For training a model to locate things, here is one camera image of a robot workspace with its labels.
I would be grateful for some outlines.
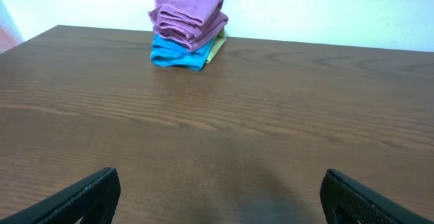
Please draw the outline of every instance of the table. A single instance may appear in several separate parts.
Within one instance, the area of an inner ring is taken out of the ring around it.
[[[0,55],[0,218],[105,167],[113,223],[325,223],[328,168],[434,219],[434,54],[228,38],[201,72],[153,34],[57,26]]]

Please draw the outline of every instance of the wood grain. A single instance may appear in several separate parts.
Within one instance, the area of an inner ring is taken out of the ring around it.
[[[0,55],[0,218],[113,166],[113,223],[325,223],[328,168],[434,219],[433,53],[228,38],[195,72],[151,41],[57,26]]]

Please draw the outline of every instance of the blue cloth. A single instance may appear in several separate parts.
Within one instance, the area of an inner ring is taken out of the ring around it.
[[[202,48],[190,53],[179,43],[155,35],[151,46],[151,61],[161,67],[182,65],[200,71],[206,63],[214,40],[215,38],[211,39]]]

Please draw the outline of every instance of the light blue wall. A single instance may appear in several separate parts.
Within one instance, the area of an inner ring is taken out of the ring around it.
[[[57,25],[151,30],[153,0],[3,0],[25,39]],[[229,36],[434,51],[434,0],[225,0]]]

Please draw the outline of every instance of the purple towel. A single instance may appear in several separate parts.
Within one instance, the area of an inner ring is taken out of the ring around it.
[[[198,26],[203,26],[222,6],[223,0],[155,0],[158,15]]]
[[[194,52],[227,24],[228,16],[220,12],[222,5],[223,0],[155,0],[156,8],[149,17],[161,38]]]

